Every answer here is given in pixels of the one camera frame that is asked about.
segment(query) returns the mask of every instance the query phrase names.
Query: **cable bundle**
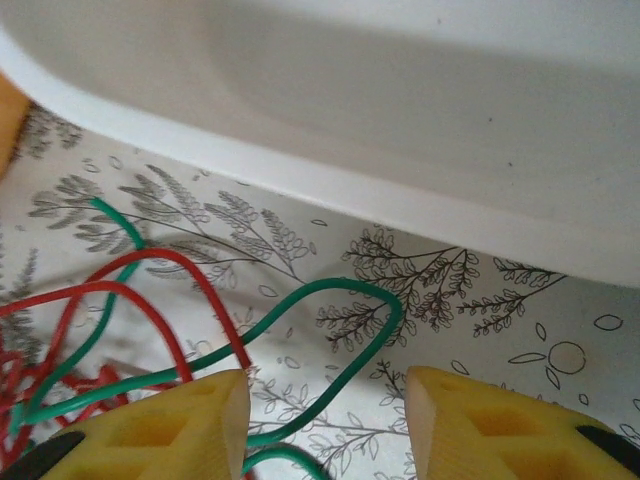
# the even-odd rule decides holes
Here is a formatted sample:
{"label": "cable bundle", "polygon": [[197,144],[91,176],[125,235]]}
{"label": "cable bundle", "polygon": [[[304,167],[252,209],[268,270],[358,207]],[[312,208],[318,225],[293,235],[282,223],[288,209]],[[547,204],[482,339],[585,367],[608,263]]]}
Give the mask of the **cable bundle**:
{"label": "cable bundle", "polygon": [[[324,279],[309,283],[294,291],[265,315],[258,324],[240,337],[215,289],[191,260],[172,250],[145,248],[144,240],[120,213],[100,199],[96,198],[92,202],[95,207],[101,209],[127,231],[136,246],[136,251],[123,255],[105,265],[81,285],[35,295],[9,305],[0,306],[0,317],[2,317],[36,305],[65,298],[70,299],[58,322],[49,351],[41,364],[37,366],[25,365],[20,352],[4,351],[0,336],[0,365],[2,366],[0,369],[0,392],[2,394],[0,398],[0,461],[2,461],[3,468],[16,461],[27,450],[30,442],[29,437],[36,423],[55,419],[60,426],[68,426],[97,412],[108,411],[129,403],[127,392],[131,390],[165,390],[176,385],[174,382],[176,377],[180,377],[182,382],[189,382],[193,379],[192,372],[213,365],[231,353],[234,353],[238,358],[241,368],[249,371],[252,364],[245,350],[245,345],[260,336],[289,308],[312,293],[337,288],[361,292],[386,302],[391,309],[386,325],[327,390],[305,412],[287,425],[271,432],[250,435],[247,446],[268,446],[278,443],[299,431],[327,407],[349,380],[380,350],[395,330],[402,316],[401,303],[386,290],[345,278]],[[221,322],[229,339],[229,345],[202,358],[187,362],[170,325],[160,312],[144,297],[124,284],[134,273],[138,263],[148,258],[162,258],[179,263],[192,275]],[[116,281],[103,280],[105,276],[118,269],[123,270]],[[69,358],[56,366],[61,346],[82,296],[90,292],[101,291],[109,292],[109,295],[98,325],[87,340]],[[134,303],[158,329],[175,361],[175,368],[127,379],[120,379],[117,372],[109,365],[101,367],[96,379],[87,379],[71,373],[73,367],[91,350],[104,333],[118,295],[124,296]],[[45,405],[43,403],[44,398],[57,382],[62,382],[71,388],[76,395],[55,405]],[[66,415],[77,410],[80,410],[80,413],[73,420],[69,420]],[[14,440],[11,448],[7,449],[10,436],[13,436]],[[270,447],[247,458],[244,467],[246,478],[250,478],[248,471],[253,465],[275,457],[288,458],[299,463],[312,478],[328,478],[312,457],[286,446]]]}

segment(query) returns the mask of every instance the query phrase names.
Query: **floral patterned paper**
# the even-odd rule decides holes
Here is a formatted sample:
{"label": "floral patterned paper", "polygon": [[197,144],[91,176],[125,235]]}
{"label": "floral patterned paper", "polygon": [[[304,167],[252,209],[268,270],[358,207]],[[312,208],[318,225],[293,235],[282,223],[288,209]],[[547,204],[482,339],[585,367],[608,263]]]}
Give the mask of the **floral patterned paper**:
{"label": "floral patterned paper", "polygon": [[[416,364],[582,411],[640,446],[636,290],[303,204],[82,131],[39,107],[0,196],[3,303],[80,282],[132,249],[126,233],[89,204],[93,196],[123,212],[149,244],[195,261],[221,290],[241,332],[290,291],[322,277],[354,277],[397,294],[404,316],[387,346],[327,410],[288,439],[335,478],[415,478],[403,400],[406,368]],[[166,315],[189,358],[224,343],[182,267],[147,261],[131,283]],[[69,352],[90,333],[103,301],[100,295],[84,300]],[[35,359],[61,309],[53,304],[5,319],[5,343]],[[321,292],[271,327],[249,349],[260,369],[252,387],[251,433],[302,412],[387,314],[379,301]],[[105,361],[130,374],[170,364],[153,327],[124,302],[79,368],[90,373]],[[234,365],[226,360],[207,372]],[[68,394],[57,386],[49,401]],[[284,461],[262,464],[258,472],[264,478],[305,476]]]}

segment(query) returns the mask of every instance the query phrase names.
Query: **yellow object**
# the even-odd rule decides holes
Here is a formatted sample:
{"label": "yellow object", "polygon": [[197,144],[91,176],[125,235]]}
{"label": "yellow object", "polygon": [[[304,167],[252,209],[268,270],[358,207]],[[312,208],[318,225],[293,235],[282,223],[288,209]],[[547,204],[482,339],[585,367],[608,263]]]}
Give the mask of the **yellow object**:
{"label": "yellow object", "polygon": [[43,480],[238,480],[249,386],[216,373],[80,422],[86,438]]}
{"label": "yellow object", "polygon": [[0,176],[9,165],[30,101],[0,74]]}
{"label": "yellow object", "polygon": [[407,375],[418,480],[637,480],[575,430],[600,422],[428,367]]}

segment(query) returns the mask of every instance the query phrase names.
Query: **white container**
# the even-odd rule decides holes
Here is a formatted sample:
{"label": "white container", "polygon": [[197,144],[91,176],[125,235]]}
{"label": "white container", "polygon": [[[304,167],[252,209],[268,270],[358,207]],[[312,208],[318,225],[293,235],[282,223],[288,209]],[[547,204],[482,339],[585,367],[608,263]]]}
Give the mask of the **white container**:
{"label": "white container", "polygon": [[110,137],[640,285],[640,3],[4,0],[0,66]]}

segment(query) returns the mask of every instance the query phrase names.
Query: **green wire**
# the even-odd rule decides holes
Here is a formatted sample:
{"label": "green wire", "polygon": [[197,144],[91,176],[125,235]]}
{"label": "green wire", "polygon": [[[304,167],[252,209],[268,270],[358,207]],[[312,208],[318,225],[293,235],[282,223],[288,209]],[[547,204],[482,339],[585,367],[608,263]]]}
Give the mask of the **green wire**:
{"label": "green wire", "polygon": [[265,450],[261,450],[258,453],[254,453],[250,457],[247,457],[242,465],[242,475],[245,475],[258,463],[264,462],[265,460],[271,460],[273,458],[284,458],[297,463],[305,472],[307,472],[312,480],[331,480],[329,475],[327,475],[322,467],[318,465],[315,458],[302,450],[285,445],[266,448]]}
{"label": "green wire", "polygon": [[[284,313],[286,313],[292,306],[298,303],[303,298],[319,292],[321,290],[328,289],[341,289],[356,291],[375,297],[389,305],[391,314],[389,320],[371,343],[356,357],[356,359],[344,369],[344,371],[334,380],[334,382],[327,388],[327,390],[303,413],[297,418],[291,421],[289,424],[280,427],[272,432],[262,433],[258,435],[251,435],[248,439],[248,446],[255,447],[258,445],[265,445],[268,443],[274,443],[282,438],[285,438],[299,429],[303,428],[315,416],[320,413],[326,406],[335,398],[335,396],[344,388],[351,378],[358,373],[358,371],[382,348],[386,340],[393,333],[398,322],[402,318],[402,304],[398,298],[392,293],[384,290],[375,285],[363,283],[357,280],[351,280],[348,278],[327,278],[323,280],[317,280],[315,282],[308,283],[293,293],[288,295],[281,303],[267,313],[260,322],[258,322],[251,330],[242,336],[244,344],[249,344],[258,338],[265,330],[267,330],[273,323],[278,320]],[[215,352],[205,355],[202,358],[189,362],[189,367],[192,371],[201,370],[216,362],[228,357],[233,352],[229,345],[226,345]],[[92,390],[83,395],[65,400],[64,402],[51,405],[38,411],[32,412],[25,418],[25,422],[28,424],[38,423],[58,415],[64,415],[65,413],[83,408],[95,402],[99,402],[106,398],[113,397],[120,393],[128,392],[129,390],[148,387],[150,385],[157,385],[159,383],[165,383],[174,380],[177,377],[175,368],[168,368],[159,372],[132,377],[122,380],[121,382],[106,385],[104,387]]]}
{"label": "green wire", "polygon": [[[136,250],[142,250],[145,248],[145,242],[143,238],[140,236],[135,227],[129,223],[129,221],[118,211],[116,211],[113,207],[105,203],[103,200],[99,198],[94,198],[91,200],[91,205],[101,210],[104,214],[111,217],[120,227],[122,227],[131,237],[133,243],[136,247]],[[132,263],[128,265],[120,275],[116,278],[117,282],[125,283],[129,280],[129,277],[133,275],[133,273],[138,268],[139,262]],[[107,301],[104,304],[104,310],[102,312],[102,316],[100,317],[100,321],[98,325],[94,329],[94,331],[89,335],[89,337],[85,340],[85,342],[78,348],[73,355],[67,358],[64,362],[62,362],[38,387],[36,393],[31,398],[31,401],[27,405],[26,412],[24,413],[24,421],[26,423],[37,423],[33,422],[32,418],[40,416],[40,406],[42,405],[42,401],[47,396],[51,388],[58,382],[62,377],[64,377],[67,373],[69,373],[73,367],[84,358],[84,356],[93,348],[96,342],[100,339],[102,334],[104,333],[107,325],[109,323],[109,319],[113,313],[113,308],[115,307],[118,296],[115,293],[110,293],[107,296]],[[18,417],[18,414],[21,413],[20,410],[17,410],[15,417]]]}

